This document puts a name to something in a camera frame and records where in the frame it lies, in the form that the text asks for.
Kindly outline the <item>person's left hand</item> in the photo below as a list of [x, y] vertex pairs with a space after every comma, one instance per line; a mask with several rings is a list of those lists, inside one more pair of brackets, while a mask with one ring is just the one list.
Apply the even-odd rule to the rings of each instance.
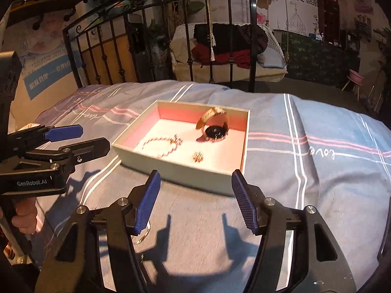
[[12, 218], [12, 224], [24, 234], [34, 234], [37, 227], [36, 197], [12, 199], [16, 215]]

